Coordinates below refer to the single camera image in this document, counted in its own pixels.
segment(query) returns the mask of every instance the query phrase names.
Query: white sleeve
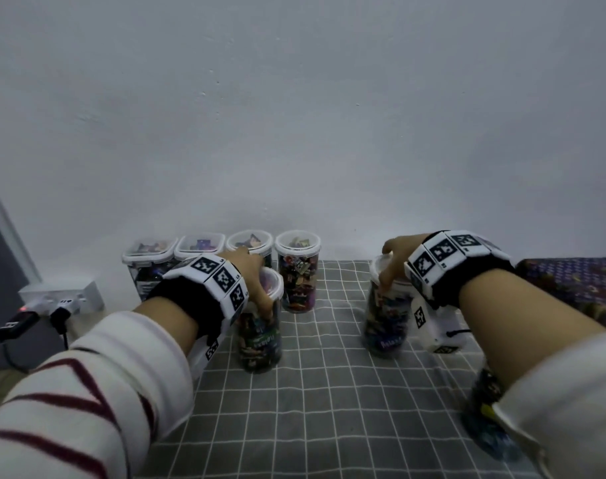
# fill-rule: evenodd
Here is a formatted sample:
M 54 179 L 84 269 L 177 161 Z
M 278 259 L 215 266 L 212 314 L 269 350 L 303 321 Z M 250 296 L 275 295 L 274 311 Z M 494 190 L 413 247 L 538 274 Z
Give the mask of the white sleeve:
M 131 477 L 192 407 L 179 345 L 141 314 L 111 314 L 6 396 L 0 479 Z
M 543 474 L 606 479 L 606 333 L 540 363 L 494 410 Z

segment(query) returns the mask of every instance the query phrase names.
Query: hand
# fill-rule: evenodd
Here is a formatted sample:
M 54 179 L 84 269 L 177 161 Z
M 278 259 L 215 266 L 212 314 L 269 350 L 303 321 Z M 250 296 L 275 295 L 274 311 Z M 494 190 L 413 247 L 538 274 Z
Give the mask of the hand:
M 383 245 L 383 253 L 393 253 L 392 260 L 380 273 L 380 293 L 386 293 L 392 286 L 394 279 L 405 278 L 403 264 L 418 249 L 419 245 L 429 234 L 405 235 L 390 239 Z
M 250 301 L 256 304 L 259 314 L 266 319 L 272 318 L 273 301 L 263 290 L 259 280 L 259 272 L 263 266 L 263 257 L 257 253 L 250 254 L 247 247 L 238 247 L 234 251 L 225 251 L 219 254 L 238 269 L 245 280 L 245 285 L 250 293 Z

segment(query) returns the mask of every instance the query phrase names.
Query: electrical socket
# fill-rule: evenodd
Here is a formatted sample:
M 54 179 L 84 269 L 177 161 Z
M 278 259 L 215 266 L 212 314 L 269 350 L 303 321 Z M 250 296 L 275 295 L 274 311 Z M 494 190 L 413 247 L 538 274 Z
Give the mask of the electrical socket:
M 71 297 L 79 300 L 81 305 L 80 314 L 99 312 L 104 308 L 104 302 L 97 289 L 97 284 L 93 280 L 73 280 L 66 282 L 40 282 L 37 284 L 28 284 L 20 290 L 20 297 L 24 304 L 30 301 L 44 297 L 52 302 L 52 313 L 57 308 L 57 303 L 61 299 Z

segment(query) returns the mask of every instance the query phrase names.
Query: table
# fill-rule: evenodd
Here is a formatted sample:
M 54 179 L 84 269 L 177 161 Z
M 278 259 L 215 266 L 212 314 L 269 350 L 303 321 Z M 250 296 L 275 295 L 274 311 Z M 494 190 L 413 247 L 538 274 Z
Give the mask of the table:
M 195 384 L 194 414 L 154 445 L 140 477 L 247 479 L 524 479 L 528 460 L 497 462 L 457 412 L 483 362 L 428 354 L 410 335 L 396 360 L 373 358 L 360 335 L 365 261 L 321 261 L 315 309 L 281 314 L 283 358 L 248 374 L 223 339 Z

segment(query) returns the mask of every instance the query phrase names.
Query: round container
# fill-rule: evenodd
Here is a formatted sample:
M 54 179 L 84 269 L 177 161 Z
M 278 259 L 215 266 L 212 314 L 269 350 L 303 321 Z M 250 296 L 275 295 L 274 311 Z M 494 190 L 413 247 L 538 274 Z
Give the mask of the round container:
M 281 359 L 281 332 L 279 314 L 283 297 L 283 279 L 273 269 L 264 267 L 260 273 L 261 285 L 274 300 L 272 319 L 263 319 L 254 303 L 248 303 L 236 320 L 238 356 L 243 368 L 252 373 L 269 370 Z
M 179 239 L 175 248 L 177 260 L 185 260 L 194 257 L 197 253 L 219 253 L 225 247 L 225 235 L 203 232 L 200 234 L 186 235 Z
M 283 276 L 283 307 L 290 312 L 311 311 L 316 303 L 316 270 L 321 238 L 291 230 L 276 237 L 279 273 Z
M 227 238 L 225 247 L 228 250 L 236 250 L 238 247 L 245 246 L 250 249 L 250 253 L 259 253 L 265 259 L 265 267 L 272 268 L 272 244 L 274 237 L 271 233 L 262 230 L 244 230 L 242 232 L 230 235 Z
M 409 280 L 395 280 L 383 296 L 378 293 L 378 276 L 389 265 L 392 256 L 379 255 L 371 261 L 371 286 L 367 298 L 367 318 L 363 330 L 365 346 L 379 356 L 393 358 L 400 351 L 409 331 L 411 301 L 419 296 Z
M 485 362 L 460 418 L 469 436 L 482 450 L 496 460 L 514 462 L 520 459 L 522 451 L 498 424 L 493 409 L 493 404 L 504 394 L 504 388 Z
M 179 239 L 140 239 L 123 252 L 121 261 L 128 266 L 141 301 L 161 282 L 163 274 L 177 264 L 174 251 L 178 241 Z

